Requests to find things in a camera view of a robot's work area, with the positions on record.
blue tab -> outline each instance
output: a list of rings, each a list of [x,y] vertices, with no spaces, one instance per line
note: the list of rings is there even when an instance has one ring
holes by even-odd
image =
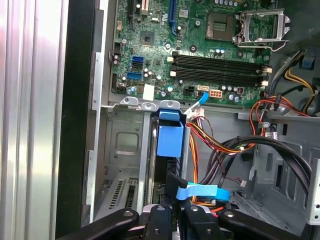
[[[176,199],[186,200],[187,198],[198,196],[208,197],[223,202],[229,202],[229,191],[218,188],[217,185],[201,185],[195,183],[189,183],[186,188],[178,188],[176,193]]]
[[[206,91],[204,91],[202,97],[199,100],[199,104],[200,105],[204,104],[206,101],[208,101],[208,98],[209,98],[209,94]]]
[[[159,119],[178,122],[180,120],[180,116],[177,110],[160,109]]]

black ram slot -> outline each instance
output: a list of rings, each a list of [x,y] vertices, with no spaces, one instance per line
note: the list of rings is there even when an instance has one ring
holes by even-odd
[[[203,80],[223,84],[239,84],[241,86],[251,87],[258,86],[263,80],[263,77],[261,76],[237,75],[230,73],[184,69],[179,67],[176,70],[176,78],[186,81]]]
[[[256,63],[198,56],[178,55],[174,58],[174,60],[177,66],[196,69],[213,69],[218,71],[240,72],[248,74],[258,74],[261,73],[263,69],[262,65]]]

